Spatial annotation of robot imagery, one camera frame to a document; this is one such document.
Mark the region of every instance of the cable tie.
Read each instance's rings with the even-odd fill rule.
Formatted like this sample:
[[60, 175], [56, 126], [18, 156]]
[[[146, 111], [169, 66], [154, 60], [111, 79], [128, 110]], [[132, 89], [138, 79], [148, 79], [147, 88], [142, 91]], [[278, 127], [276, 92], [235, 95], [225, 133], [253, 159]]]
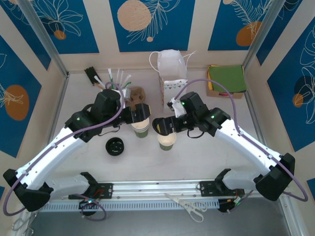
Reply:
[[29, 174], [29, 172], [27, 172], [26, 170], [22, 170], [22, 174], [24, 174], [25, 176], [27, 176]]

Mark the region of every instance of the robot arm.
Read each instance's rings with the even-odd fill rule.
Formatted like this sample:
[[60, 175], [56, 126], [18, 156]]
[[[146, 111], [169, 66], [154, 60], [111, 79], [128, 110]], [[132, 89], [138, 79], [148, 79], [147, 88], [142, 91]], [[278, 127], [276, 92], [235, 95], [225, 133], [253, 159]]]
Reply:
[[[85, 145], [92, 137], [100, 134], [103, 128], [118, 127], [123, 123], [131, 124], [148, 118], [151, 114], [149, 106], [137, 104], [135, 111], [126, 107], [116, 119], [107, 125], [79, 133], [59, 145], [55, 145], [55, 143], [77, 130], [109, 120], [115, 115], [120, 105], [120, 95], [117, 92], [110, 89], [103, 90], [98, 93], [94, 104], [89, 104], [83, 110], [74, 113], [55, 139], [33, 160], [18, 170], [9, 169], [3, 174], [10, 186], [22, 174], [26, 174], [14, 192], [28, 211], [40, 209], [53, 198], [71, 194], [83, 194], [89, 197], [95, 192], [97, 181], [87, 172], [62, 179], [49, 179], [49, 176], [71, 153]], [[26, 173], [26, 169], [51, 146], [54, 148]]]
[[[199, 128], [201, 132], [207, 132], [233, 146], [255, 166], [257, 172], [235, 172], [230, 169], [222, 171], [216, 178], [216, 186], [220, 191], [256, 188], [262, 196], [275, 201], [292, 181], [271, 156], [284, 164], [292, 174], [295, 165], [293, 156], [288, 153], [281, 155], [261, 144], [240, 127], [237, 130], [234, 120], [227, 113], [219, 108], [208, 110], [197, 93], [189, 92], [181, 97], [180, 102], [172, 100], [169, 106], [174, 109], [175, 116], [155, 119], [153, 128], [157, 133], [168, 135]], [[270, 155], [266, 155], [262, 149], [267, 150]]]

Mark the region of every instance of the white paper cup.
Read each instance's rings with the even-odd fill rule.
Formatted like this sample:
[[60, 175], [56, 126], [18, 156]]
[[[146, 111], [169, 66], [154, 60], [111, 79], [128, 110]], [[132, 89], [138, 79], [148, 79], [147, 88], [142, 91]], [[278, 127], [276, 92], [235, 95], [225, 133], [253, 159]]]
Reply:
[[158, 140], [159, 146], [162, 150], [169, 151], [172, 149], [172, 147], [176, 141], [176, 134], [171, 133], [167, 136], [163, 136], [163, 135], [158, 134], [157, 140]]
[[138, 138], [145, 138], [148, 135], [149, 125], [150, 125], [149, 118], [145, 119], [142, 122], [131, 124], [132, 129], [134, 130], [134, 133]]

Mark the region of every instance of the scissors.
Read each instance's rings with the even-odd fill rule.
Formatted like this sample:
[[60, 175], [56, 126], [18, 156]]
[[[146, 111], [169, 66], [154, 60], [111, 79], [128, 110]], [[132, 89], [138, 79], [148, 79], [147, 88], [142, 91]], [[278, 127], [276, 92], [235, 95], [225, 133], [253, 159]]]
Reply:
[[[176, 198], [176, 197], [169, 195], [167, 193], [165, 193], [165, 195], [169, 199], [173, 200], [174, 202], [176, 202], [180, 206], [182, 206], [188, 212], [190, 217], [195, 222], [201, 223], [203, 221], [203, 215], [200, 212], [205, 212], [208, 208], [207, 205], [205, 205], [203, 202], [188, 202], [188, 201], [185, 201], [183, 199]], [[195, 204], [203, 205], [204, 208], [197, 207]], [[197, 220], [195, 215], [199, 216], [201, 218], [201, 220]]]

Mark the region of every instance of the orange circle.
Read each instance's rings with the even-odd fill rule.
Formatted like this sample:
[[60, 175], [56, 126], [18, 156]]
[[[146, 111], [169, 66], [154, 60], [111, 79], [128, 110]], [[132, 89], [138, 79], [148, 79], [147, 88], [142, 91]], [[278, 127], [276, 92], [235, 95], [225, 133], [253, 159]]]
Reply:
[[256, 36], [258, 29], [261, 25], [260, 21], [252, 22], [250, 25], [244, 26], [236, 36], [236, 43], [239, 46], [250, 46], [254, 37]]
[[128, 31], [143, 30], [151, 22], [148, 7], [139, 0], [128, 0], [117, 11], [118, 21]]
[[8, 115], [17, 121], [25, 119], [29, 112], [30, 100], [26, 90], [20, 85], [11, 85], [4, 93], [5, 110]]
[[147, 41], [150, 43], [150, 42], [153, 42], [153, 38], [152, 37], [147, 37]]
[[56, 31], [54, 32], [54, 36], [55, 36], [57, 39], [60, 39], [60, 40], [64, 40], [65, 37], [66, 37], [65, 33], [64, 33], [63, 31], [61, 31], [61, 30], [56, 30]]
[[297, 108], [299, 108], [303, 105], [303, 96], [301, 94], [297, 93], [293, 97], [293, 105]]
[[233, 0], [223, 0], [223, 3], [225, 4], [225, 5], [229, 5], [229, 4], [231, 4], [233, 2]]

